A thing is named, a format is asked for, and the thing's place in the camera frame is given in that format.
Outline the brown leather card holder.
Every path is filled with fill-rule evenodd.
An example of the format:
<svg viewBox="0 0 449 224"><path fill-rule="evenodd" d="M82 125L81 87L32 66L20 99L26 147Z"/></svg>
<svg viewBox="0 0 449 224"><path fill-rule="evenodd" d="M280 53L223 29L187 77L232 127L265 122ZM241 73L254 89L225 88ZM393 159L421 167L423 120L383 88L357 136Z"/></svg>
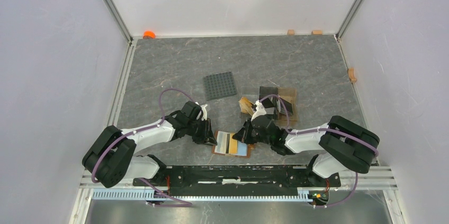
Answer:
<svg viewBox="0 0 449 224"><path fill-rule="evenodd" d="M241 157L249 158L251 151L255 149L254 145L248 145L234 139L232 136L234 133L216 131L215 139L217 145L212 147L212 154L228 156L228 157Z"/></svg>

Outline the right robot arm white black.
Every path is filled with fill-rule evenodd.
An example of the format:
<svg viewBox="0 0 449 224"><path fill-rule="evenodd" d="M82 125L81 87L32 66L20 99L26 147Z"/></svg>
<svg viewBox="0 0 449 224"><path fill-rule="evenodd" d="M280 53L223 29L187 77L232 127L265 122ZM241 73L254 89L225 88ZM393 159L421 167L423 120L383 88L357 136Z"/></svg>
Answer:
<svg viewBox="0 0 449 224"><path fill-rule="evenodd" d="M233 139L249 145L267 144L283 156L320 151L306 171L306 180L313 186L321 185L340 171L368 173L379 154L380 143L376 134L339 115L320 126L302 130L280 128L269 115L260 115L247 119Z"/></svg>

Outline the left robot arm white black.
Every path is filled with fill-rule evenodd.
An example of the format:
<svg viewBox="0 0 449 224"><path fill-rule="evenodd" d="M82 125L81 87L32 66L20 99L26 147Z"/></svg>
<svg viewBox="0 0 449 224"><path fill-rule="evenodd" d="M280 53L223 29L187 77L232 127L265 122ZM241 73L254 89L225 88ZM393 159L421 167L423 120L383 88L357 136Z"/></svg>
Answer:
<svg viewBox="0 0 449 224"><path fill-rule="evenodd" d="M84 155L82 165L91 173L93 183L105 188L134 178L146 178L152 185L161 185L166 180L164 164L154 156L138 153L185 136L196 144L215 146L209 109L208 104L188 101L181 110L145 126L132 129L108 126Z"/></svg>

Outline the gold credit card stack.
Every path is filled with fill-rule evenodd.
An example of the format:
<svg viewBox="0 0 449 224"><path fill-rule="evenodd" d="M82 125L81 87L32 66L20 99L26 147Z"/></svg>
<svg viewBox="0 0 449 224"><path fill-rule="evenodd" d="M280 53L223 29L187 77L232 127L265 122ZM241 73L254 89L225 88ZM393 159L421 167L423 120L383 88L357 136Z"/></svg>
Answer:
<svg viewBox="0 0 449 224"><path fill-rule="evenodd" d="M239 101L240 111L243 114L253 115L255 112L255 104L252 103L248 98L242 97Z"/></svg>

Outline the black credit card stack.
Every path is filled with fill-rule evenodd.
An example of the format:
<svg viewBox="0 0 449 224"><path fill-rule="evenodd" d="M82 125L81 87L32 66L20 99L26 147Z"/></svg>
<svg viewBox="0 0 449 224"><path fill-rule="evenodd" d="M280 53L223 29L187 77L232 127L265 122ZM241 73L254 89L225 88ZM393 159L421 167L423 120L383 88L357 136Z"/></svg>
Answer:
<svg viewBox="0 0 449 224"><path fill-rule="evenodd" d="M279 93L279 89L277 87L260 86L258 99L261 100L262 98L264 98L268 95L272 95L272 94L277 95L278 93Z"/></svg>

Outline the dark grey studded baseplate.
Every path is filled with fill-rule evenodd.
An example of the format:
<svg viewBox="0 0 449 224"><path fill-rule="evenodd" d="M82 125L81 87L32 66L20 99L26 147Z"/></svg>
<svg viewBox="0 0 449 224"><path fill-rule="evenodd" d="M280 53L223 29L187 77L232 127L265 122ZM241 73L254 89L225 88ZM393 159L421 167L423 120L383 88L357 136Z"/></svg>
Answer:
<svg viewBox="0 0 449 224"><path fill-rule="evenodd" d="M234 76L230 71L205 76L203 78L203 86L207 101L230 97L237 94Z"/></svg>

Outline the orange round cap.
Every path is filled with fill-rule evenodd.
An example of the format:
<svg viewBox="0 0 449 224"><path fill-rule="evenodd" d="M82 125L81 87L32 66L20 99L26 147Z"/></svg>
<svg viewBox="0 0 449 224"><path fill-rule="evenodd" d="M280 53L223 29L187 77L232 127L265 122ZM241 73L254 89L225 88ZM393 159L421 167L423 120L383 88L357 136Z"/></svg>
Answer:
<svg viewBox="0 0 449 224"><path fill-rule="evenodd" d="M142 35L143 39L154 39L155 37L156 37L156 35L152 31L145 31Z"/></svg>

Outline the curved wooden piece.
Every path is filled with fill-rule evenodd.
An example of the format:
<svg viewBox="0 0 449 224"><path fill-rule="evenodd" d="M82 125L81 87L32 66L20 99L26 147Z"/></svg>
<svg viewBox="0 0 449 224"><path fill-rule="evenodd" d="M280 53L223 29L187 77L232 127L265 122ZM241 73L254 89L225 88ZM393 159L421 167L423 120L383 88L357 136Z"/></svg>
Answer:
<svg viewBox="0 0 449 224"><path fill-rule="evenodd" d="M354 68L349 68L347 70L347 74L348 74L349 81L352 84L355 84L357 82L357 77L355 75L355 69Z"/></svg>

